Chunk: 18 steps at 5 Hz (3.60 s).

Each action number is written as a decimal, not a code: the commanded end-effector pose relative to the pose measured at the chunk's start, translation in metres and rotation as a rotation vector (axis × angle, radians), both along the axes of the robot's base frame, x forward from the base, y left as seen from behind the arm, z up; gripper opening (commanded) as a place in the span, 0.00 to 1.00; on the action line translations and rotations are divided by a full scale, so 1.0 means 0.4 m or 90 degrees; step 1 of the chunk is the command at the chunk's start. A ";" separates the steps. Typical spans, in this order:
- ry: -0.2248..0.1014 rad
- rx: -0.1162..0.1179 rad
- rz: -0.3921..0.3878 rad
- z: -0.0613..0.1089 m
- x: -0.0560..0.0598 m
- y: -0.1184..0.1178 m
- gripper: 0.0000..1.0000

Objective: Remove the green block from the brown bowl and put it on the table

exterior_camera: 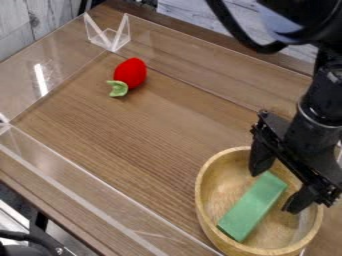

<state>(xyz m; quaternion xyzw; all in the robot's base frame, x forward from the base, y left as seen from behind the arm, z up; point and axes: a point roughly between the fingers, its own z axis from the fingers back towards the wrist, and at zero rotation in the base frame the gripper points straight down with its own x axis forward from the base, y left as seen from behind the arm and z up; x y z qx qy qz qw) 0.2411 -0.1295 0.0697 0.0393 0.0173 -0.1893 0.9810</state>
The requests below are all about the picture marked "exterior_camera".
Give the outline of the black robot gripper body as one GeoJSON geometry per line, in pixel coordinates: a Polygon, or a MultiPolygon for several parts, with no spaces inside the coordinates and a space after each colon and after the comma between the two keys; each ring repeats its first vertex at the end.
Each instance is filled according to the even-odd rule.
{"type": "Polygon", "coordinates": [[[342,168],[336,146],[342,139],[342,111],[320,113],[298,104],[292,121],[261,110],[252,130],[274,139],[276,160],[288,167],[304,185],[322,189],[322,203],[332,207],[342,195],[342,168]]]}

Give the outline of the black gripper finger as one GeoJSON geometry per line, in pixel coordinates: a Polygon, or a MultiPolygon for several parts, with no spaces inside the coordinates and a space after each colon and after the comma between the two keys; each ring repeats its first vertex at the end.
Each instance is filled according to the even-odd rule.
{"type": "Polygon", "coordinates": [[[277,154],[274,139],[260,130],[253,129],[253,144],[250,151],[249,169],[253,177],[261,175],[274,164],[277,154]]]}
{"type": "Polygon", "coordinates": [[[289,197],[282,210],[292,214],[300,214],[309,206],[321,203],[322,189],[314,185],[304,185],[289,197]]]}

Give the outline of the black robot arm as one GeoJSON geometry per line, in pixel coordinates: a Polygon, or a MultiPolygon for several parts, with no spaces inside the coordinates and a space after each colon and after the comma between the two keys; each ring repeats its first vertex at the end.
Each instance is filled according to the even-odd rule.
{"type": "Polygon", "coordinates": [[[318,48],[312,84],[288,120],[262,110],[252,128],[250,173],[281,161],[302,182],[284,210],[332,206],[342,196],[342,0],[257,0],[266,27],[288,45],[318,48]]]}

